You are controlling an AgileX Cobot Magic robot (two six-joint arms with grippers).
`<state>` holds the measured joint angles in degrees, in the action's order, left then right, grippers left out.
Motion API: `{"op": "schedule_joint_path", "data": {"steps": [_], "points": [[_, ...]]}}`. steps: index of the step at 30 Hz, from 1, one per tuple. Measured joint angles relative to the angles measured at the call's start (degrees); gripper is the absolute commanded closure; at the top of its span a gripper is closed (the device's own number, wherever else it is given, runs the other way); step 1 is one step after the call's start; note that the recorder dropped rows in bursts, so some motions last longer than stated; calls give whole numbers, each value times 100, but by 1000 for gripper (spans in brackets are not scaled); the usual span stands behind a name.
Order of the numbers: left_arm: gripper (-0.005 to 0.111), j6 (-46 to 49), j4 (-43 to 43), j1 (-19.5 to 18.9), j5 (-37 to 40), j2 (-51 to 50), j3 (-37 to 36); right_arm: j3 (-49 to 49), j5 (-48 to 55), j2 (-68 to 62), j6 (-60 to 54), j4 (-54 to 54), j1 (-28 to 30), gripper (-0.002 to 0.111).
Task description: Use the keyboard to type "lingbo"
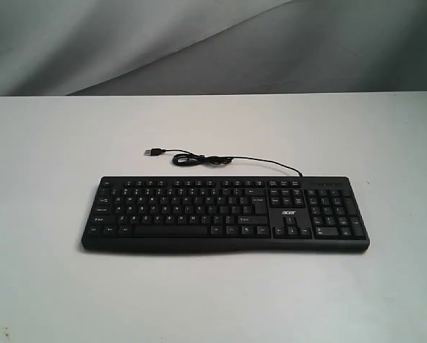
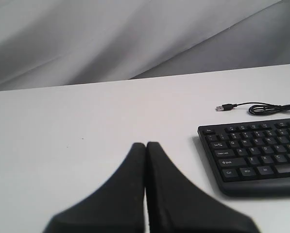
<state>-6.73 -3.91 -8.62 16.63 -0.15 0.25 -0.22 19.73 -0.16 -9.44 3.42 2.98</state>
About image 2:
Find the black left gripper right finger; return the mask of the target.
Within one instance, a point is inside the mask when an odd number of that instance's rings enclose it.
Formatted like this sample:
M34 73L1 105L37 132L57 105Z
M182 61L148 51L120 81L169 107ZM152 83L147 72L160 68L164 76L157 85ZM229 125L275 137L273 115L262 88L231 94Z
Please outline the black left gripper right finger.
M152 233L257 233L253 220L215 200L175 166L158 142L146 149L146 198Z

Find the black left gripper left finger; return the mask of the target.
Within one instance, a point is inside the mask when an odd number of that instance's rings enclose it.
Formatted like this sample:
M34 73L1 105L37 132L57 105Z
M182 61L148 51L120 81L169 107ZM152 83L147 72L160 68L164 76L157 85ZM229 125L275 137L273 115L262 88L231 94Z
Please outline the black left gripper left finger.
M114 174L94 193L54 215L46 233L142 233L145 145L134 143Z

